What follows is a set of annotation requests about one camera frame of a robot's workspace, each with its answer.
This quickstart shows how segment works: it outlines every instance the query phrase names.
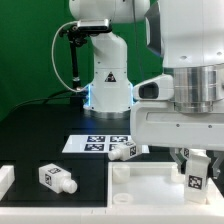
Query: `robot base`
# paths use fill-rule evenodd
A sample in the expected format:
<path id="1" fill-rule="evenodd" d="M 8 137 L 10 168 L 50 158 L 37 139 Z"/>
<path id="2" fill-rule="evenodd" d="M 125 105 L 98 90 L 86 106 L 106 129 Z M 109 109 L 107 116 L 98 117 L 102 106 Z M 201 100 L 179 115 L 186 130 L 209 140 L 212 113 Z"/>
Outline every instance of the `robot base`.
<path id="1" fill-rule="evenodd" d="M 113 120 L 113 119 L 122 119 L 130 117 L 130 110 L 122 112 L 98 112 L 84 107 L 84 114 L 91 117 Z"/>

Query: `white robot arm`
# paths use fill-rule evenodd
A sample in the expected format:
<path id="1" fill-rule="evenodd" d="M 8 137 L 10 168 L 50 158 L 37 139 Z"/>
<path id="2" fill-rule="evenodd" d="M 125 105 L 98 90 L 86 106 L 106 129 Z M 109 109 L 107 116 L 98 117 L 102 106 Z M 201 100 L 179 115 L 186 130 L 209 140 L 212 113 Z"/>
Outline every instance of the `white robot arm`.
<path id="1" fill-rule="evenodd" d="M 143 20 L 148 0 L 70 0 L 70 11 L 82 30 L 101 29 L 109 23 Z M 91 37 L 94 47 L 94 79 L 89 84 L 88 115 L 100 118 L 129 116 L 132 84 L 127 78 L 127 44 L 112 32 Z"/>
<path id="2" fill-rule="evenodd" d="M 183 148 L 220 151 L 213 177 L 224 158 L 223 10 L 222 0 L 159 0 L 150 8 L 148 46 L 163 56 L 164 74 L 135 87 L 139 102 L 131 111 L 137 144 L 170 147 L 174 157 Z M 192 155 L 188 161 L 185 193 L 201 202 L 210 159 Z"/>

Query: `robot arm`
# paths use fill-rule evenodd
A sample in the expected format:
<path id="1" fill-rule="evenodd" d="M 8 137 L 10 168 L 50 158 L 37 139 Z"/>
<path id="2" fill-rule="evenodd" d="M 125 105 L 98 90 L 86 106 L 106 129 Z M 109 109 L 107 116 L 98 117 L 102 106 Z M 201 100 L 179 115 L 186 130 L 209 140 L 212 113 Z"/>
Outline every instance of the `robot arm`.
<path id="1" fill-rule="evenodd" d="M 133 140 L 171 148 L 179 165 L 185 149 L 219 151 L 214 164 L 206 156 L 185 158 L 185 197 L 200 203 L 224 158 L 223 9 L 220 0 L 159 0 L 150 8 L 148 47 L 163 55 L 164 74 L 134 88 L 139 102 L 131 111 Z"/>

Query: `white block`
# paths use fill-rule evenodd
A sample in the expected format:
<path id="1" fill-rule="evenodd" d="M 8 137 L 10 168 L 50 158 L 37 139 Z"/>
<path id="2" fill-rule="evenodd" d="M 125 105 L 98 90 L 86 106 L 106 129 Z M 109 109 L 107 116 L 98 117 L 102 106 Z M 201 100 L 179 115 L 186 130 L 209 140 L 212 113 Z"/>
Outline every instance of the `white block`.
<path id="1" fill-rule="evenodd" d="M 0 201 L 15 180 L 14 166 L 3 166 L 0 169 Z"/>
<path id="2" fill-rule="evenodd" d="M 71 179 L 71 173 L 54 164 L 39 168 L 39 181 L 57 194 L 62 191 L 73 194 L 77 190 L 77 184 Z"/>
<path id="3" fill-rule="evenodd" d="M 211 159 L 191 155 L 186 165 L 184 197 L 186 200 L 200 204 L 206 203 L 208 189 L 208 165 Z"/>
<path id="4" fill-rule="evenodd" d="M 140 154 L 142 154 L 142 148 L 137 146 L 132 140 L 129 140 L 116 145 L 115 149 L 108 153 L 108 157 L 112 161 L 116 159 L 126 161 Z"/>

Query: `warning label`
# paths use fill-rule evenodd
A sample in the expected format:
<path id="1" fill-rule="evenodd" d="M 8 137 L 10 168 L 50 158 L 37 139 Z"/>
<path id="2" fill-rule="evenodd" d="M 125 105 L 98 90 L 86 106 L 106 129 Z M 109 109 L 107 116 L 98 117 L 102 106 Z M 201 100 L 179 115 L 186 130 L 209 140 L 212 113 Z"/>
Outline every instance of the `warning label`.
<path id="1" fill-rule="evenodd" d="M 105 82 L 116 82 L 116 79 L 112 72 L 107 76 Z"/>

